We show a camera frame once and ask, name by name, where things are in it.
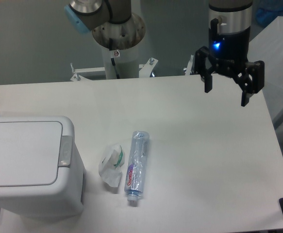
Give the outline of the grey robot arm base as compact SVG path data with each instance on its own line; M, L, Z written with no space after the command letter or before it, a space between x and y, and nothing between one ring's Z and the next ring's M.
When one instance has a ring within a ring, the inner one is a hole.
M107 79L139 77L139 44L146 34L143 19L129 0L72 0L66 17L79 33L91 33L101 49Z

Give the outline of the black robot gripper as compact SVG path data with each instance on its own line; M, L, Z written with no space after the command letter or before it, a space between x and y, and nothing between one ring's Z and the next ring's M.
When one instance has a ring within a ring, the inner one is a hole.
M236 33L219 33L219 20L210 21L209 48L201 47L195 53L195 74L204 80L204 92L213 88L212 73L234 78L242 90L241 106L265 86L264 61L247 62L250 28ZM206 68L206 59L211 66Z

